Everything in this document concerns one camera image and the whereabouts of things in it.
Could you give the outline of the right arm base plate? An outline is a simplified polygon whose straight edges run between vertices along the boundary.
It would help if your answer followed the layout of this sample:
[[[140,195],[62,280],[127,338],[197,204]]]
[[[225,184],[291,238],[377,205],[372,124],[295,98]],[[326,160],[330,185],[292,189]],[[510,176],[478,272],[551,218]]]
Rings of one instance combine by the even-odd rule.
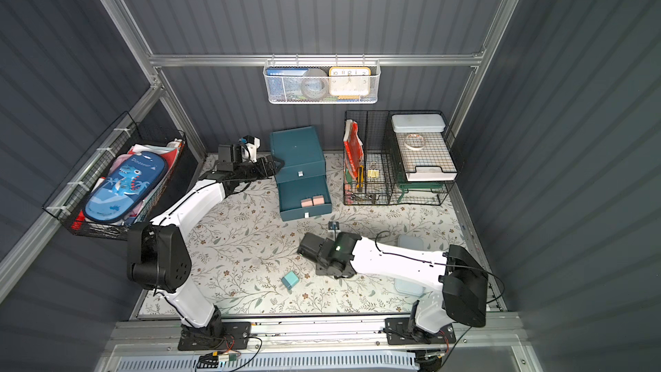
[[[452,325],[446,325],[439,332],[426,332],[416,327],[411,319],[391,317],[385,319],[382,331],[387,335],[390,345],[409,344],[444,344],[449,346],[456,342]]]

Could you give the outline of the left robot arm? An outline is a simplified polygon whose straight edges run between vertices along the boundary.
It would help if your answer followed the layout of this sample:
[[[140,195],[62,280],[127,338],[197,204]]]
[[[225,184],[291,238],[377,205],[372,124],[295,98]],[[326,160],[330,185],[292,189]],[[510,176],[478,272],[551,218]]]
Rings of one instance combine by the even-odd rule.
[[[220,319],[219,310],[191,278],[187,238],[212,208],[239,193],[239,186],[247,189],[275,177],[284,167],[282,159],[258,155],[259,147],[260,140],[251,136],[223,146],[215,168],[203,173],[188,193],[161,215],[135,223],[127,232],[128,279],[163,297],[186,327],[208,328]]]

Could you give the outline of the blue plug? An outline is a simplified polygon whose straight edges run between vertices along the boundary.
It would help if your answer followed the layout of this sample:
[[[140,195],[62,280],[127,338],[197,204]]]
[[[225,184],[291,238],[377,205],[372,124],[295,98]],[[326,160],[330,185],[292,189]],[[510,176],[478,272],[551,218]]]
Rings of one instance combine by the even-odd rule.
[[[282,277],[281,281],[287,290],[291,290],[301,281],[301,279],[294,271],[291,270],[285,276]]]

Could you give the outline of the teal drawer cabinet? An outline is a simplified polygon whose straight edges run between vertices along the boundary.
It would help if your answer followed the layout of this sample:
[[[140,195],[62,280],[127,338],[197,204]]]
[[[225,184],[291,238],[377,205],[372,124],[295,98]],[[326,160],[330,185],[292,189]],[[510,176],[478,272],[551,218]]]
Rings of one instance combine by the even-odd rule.
[[[275,175],[282,220],[307,219],[332,212],[325,156],[315,127],[271,133],[270,153],[284,161],[284,167]],[[303,199],[315,196],[323,196],[325,203],[301,207]]]

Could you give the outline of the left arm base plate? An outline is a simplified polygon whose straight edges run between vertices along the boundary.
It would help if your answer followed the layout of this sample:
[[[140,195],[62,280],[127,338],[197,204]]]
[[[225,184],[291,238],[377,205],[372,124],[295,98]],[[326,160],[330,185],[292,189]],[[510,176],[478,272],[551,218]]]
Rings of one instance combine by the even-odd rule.
[[[244,350],[251,337],[250,322],[226,322],[219,330],[213,327],[192,328],[182,326],[177,349],[179,351]]]

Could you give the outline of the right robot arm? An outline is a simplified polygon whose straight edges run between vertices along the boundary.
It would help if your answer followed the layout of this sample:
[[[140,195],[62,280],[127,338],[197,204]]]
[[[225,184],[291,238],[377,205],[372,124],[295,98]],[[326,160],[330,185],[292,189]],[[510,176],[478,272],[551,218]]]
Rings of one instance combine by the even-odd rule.
[[[486,325],[490,273],[462,246],[419,251],[341,232],[335,239],[306,234],[297,253],[314,263],[320,276],[391,277],[424,288],[428,294],[413,304],[408,322],[402,327],[386,327],[387,333],[401,339],[427,343],[449,338],[449,327],[454,324],[473,328]]]

